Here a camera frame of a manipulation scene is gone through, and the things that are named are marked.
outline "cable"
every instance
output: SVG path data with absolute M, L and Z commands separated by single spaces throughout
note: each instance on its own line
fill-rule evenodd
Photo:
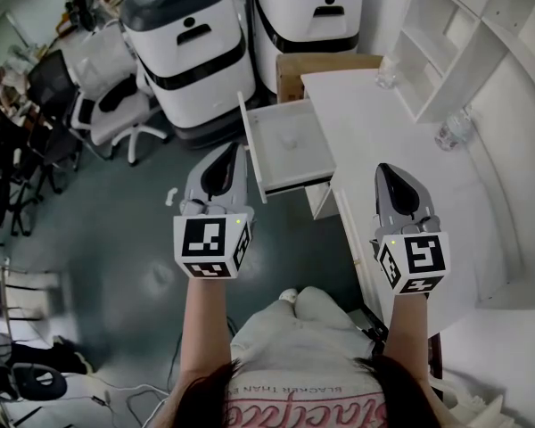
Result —
M 172 370 L 175 367 L 175 361 L 177 361 L 178 352 L 180 351 L 180 344 L 182 343 L 182 332 L 180 332 L 180 335 L 177 339 L 177 347 L 175 348 L 175 354 L 172 356 L 172 360 L 170 361 L 170 370 L 169 370 L 169 376 L 167 377 L 167 390 L 171 391 L 170 388 L 170 377 L 172 377 Z
M 106 407 L 111 411 L 111 424 L 113 425 L 113 428 L 118 428 L 115 424 L 115 411 L 109 405 L 107 405 Z
M 92 397 L 90 396 L 71 396 L 69 398 L 58 398 L 58 399 L 54 399 L 53 401 L 69 401 L 71 399 L 91 399 Z
M 125 399 L 125 404 L 127 405 L 127 409 L 128 411 L 130 412 L 130 414 L 135 418 L 136 422 L 139 424 L 139 426 L 143 426 L 143 422 L 141 422 L 141 420 L 139 419 L 139 417 L 136 416 L 135 414 L 135 411 L 133 410 L 133 408 L 131 407 L 131 400 L 133 398 L 136 398 L 138 396 L 142 396 L 142 395 L 145 395 L 146 393 L 152 393 L 156 399 L 161 402 L 162 399 L 160 399 L 158 396 L 157 396 L 157 392 L 154 391 L 154 390 L 145 390 L 145 391 L 141 391 L 140 393 L 135 393 L 134 395 L 129 395 L 127 396 L 127 398 Z
M 144 425 L 141 427 L 141 428 L 146 428 L 149 423 L 153 420 L 154 416 L 156 416 L 157 412 L 159 411 L 159 408 L 161 408 L 161 406 L 166 403 L 167 400 L 164 399 L 163 401 L 161 401 L 157 407 L 153 410 L 152 414 L 149 416 L 149 418 L 146 419 L 146 422 L 144 422 Z
M 168 396 L 169 393 L 167 391 L 164 391 L 158 387 L 155 387 L 154 385 L 150 385 L 149 383 L 141 383 L 140 385 L 137 385 L 136 387 L 118 387 L 117 385 L 113 385 L 112 383 L 108 383 L 107 381 L 104 381 L 101 377 L 97 377 L 96 375 L 89 375 L 89 374 L 73 374 L 73 375 L 80 375 L 82 377 L 89 377 L 90 379 L 96 379 L 98 381 L 103 382 L 105 385 L 117 390 L 117 391 L 133 391 L 133 390 L 139 390 L 143 387 L 148 387 L 150 389 L 153 389 L 154 391 L 157 391 L 158 393 L 161 393 L 163 395 Z

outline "white t-shirt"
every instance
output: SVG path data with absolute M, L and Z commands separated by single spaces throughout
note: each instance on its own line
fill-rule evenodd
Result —
M 0 84 L 0 94 L 2 93 L 1 86 L 9 86 L 15 88 L 18 94 L 25 95 L 26 86 L 24 76 L 9 68 L 5 68 L 4 70 L 4 77 Z
M 386 427 L 380 384 L 353 359 L 373 343 L 362 333 L 303 323 L 240 355 L 228 387 L 228 426 Z

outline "white desk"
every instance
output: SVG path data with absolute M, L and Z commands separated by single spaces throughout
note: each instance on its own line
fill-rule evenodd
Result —
M 430 191 L 441 228 L 449 233 L 451 274 L 429 299 L 429 335 L 472 310 L 506 283 L 498 224 L 476 166 L 464 149 L 442 151 L 438 126 L 412 123 L 394 91 L 375 85 L 376 70 L 303 76 L 336 164 L 333 193 L 350 241 L 366 303 L 390 323 L 393 296 L 374 260 L 375 170 L 388 162 Z

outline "open drawer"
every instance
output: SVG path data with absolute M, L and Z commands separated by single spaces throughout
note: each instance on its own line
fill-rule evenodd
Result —
M 310 100 L 246 110 L 238 93 L 243 125 L 261 200 L 328 182 L 335 163 Z

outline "dark hair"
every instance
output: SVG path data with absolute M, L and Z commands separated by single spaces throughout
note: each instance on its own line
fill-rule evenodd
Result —
M 170 427 L 206 428 L 224 427 L 228 424 L 226 410 L 228 384 L 240 367 L 238 360 L 219 367 L 208 377 L 195 380 L 185 390 L 178 402 Z
M 355 358 L 354 361 L 355 366 L 367 371 L 383 387 L 389 428 L 410 425 L 440 428 L 422 388 L 401 364 L 383 355 Z M 228 384 L 239 366 L 236 360 L 221 366 L 208 377 L 192 382 L 178 402 L 177 412 L 169 420 L 170 428 L 226 427 Z

